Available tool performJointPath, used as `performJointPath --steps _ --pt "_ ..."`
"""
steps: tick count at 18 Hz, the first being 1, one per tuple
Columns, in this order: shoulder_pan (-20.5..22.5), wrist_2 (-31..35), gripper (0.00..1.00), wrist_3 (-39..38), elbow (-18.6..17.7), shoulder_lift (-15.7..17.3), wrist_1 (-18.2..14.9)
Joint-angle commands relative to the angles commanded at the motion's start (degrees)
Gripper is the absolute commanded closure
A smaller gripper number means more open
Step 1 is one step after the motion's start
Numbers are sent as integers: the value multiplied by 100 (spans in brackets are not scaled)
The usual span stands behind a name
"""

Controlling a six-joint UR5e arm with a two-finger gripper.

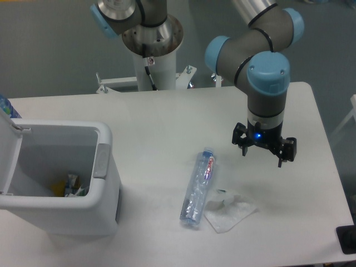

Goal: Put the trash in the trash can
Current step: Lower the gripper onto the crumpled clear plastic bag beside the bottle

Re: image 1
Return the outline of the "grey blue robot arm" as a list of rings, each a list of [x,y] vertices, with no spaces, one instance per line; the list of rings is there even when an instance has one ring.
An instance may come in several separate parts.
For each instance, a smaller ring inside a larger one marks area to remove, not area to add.
[[[205,63],[248,98],[248,122],[238,123],[232,142],[243,154],[250,146],[269,150],[279,162],[293,161],[297,142],[283,138],[290,64],[282,50],[304,33],[301,15],[275,1],[235,1],[248,32],[241,38],[218,36],[207,46]],[[109,38],[121,36],[134,54],[141,91],[175,89],[176,65],[164,64],[183,38],[180,22],[168,14],[166,1],[97,1],[91,13]]]

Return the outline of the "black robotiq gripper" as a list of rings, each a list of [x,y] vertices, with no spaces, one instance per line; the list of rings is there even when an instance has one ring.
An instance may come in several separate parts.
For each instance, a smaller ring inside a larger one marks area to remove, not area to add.
[[[297,147],[295,137],[282,138],[282,126],[283,123],[280,123],[277,127],[262,129],[248,122],[246,128],[238,122],[233,130],[232,143],[241,149],[243,156],[246,156],[250,146],[269,150],[278,157],[278,167],[281,167],[283,162],[294,161]]]

